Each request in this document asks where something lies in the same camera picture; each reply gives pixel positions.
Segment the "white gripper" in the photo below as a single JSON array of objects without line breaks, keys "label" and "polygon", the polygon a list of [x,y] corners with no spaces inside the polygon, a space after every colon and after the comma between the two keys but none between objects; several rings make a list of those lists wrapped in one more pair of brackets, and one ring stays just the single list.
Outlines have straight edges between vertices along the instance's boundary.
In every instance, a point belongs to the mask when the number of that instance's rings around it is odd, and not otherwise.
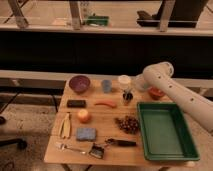
[{"label": "white gripper", "polygon": [[[141,92],[146,91],[149,88],[149,84],[145,81],[142,74],[137,75],[133,80],[134,87]],[[123,93],[123,101],[128,103],[129,100],[133,99],[132,90],[129,89],[127,93]]]}]

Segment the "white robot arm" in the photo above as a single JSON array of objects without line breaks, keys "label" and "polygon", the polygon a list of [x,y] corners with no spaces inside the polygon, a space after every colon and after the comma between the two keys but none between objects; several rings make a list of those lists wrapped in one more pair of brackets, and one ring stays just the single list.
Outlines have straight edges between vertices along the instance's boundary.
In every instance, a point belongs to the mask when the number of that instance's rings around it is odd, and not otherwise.
[{"label": "white robot arm", "polygon": [[201,127],[213,134],[213,102],[173,80],[173,73],[174,67],[170,62],[146,66],[143,72],[136,76],[135,86],[140,91],[151,86],[160,89]]}]

